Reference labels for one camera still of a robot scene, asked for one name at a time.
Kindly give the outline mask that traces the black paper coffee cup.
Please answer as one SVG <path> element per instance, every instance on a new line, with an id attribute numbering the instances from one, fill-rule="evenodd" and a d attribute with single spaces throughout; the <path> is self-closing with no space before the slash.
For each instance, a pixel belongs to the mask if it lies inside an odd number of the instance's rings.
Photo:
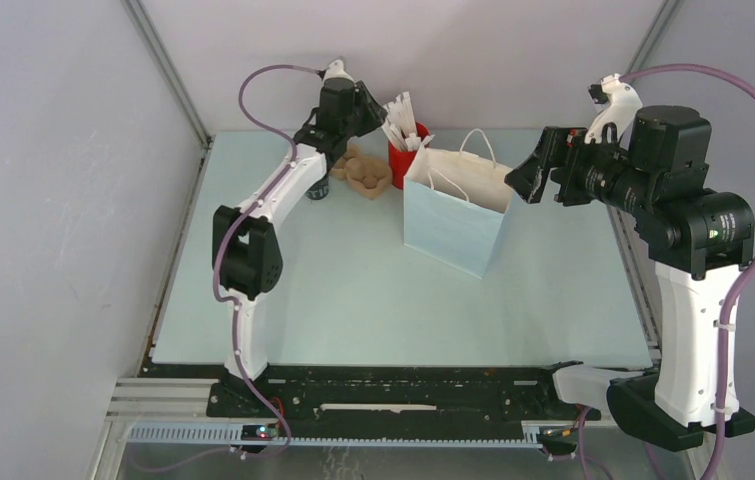
<path id="1" fill-rule="evenodd" d="M 314 201 L 322 200 L 327 197 L 329 191 L 329 176 L 325 175 L 309 187 L 306 191 L 306 197 Z"/>

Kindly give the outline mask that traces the light blue paper bag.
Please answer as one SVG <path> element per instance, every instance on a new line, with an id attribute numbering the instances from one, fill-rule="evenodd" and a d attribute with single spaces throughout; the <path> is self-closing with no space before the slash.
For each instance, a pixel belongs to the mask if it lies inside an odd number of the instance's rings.
<path id="1" fill-rule="evenodd" d="M 512 199 L 509 172 L 479 128 L 457 150 L 420 147 L 403 178 L 404 245 L 484 278 Z"/>

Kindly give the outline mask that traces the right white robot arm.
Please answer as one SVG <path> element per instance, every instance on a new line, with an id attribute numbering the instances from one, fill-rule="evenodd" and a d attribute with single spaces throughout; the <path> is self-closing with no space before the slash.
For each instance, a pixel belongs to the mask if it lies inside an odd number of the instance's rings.
<path id="1" fill-rule="evenodd" d="M 546 127 L 532 154 L 505 178 L 529 204 L 548 182 L 564 206 L 600 202 L 631 215 L 660 287 L 657 372 L 574 363 L 534 392 L 559 418 L 574 404 L 610 414 L 625 433 L 669 451 L 701 445 L 705 432 L 754 428 L 732 384 L 733 322 L 720 314 L 753 258 L 754 216 L 740 196 L 708 189 L 710 123 L 684 106 L 644 106 L 618 75 L 589 89 L 599 112 L 587 128 Z"/>

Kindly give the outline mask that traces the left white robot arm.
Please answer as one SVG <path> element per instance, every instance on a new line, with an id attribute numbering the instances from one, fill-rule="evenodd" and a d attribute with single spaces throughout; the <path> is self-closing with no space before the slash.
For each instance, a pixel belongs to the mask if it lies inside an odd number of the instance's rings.
<path id="1" fill-rule="evenodd" d="M 302 199 L 321 200 L 329 193 L 330 170 L 355 137 L 379 129 L 386 110 L 365 83 L 337 58 L 323 69 L 305 70 L 321 81 L 319 100 L 299 130 L 289 135 L 245 117 L 288 144 L 281 163 L 263 184 L 234 208 L 220 206 L 213 215 L 213 295 L 228 305 L 231 351 L 228 372 L 241 379 L 230 402 L 245 416 L 257 416 L 269 403 L 268 388 L 257 382 L 269 364 L 263 339 L 264 302 L 282 277 L 284 260 L 278 230 Z"/>

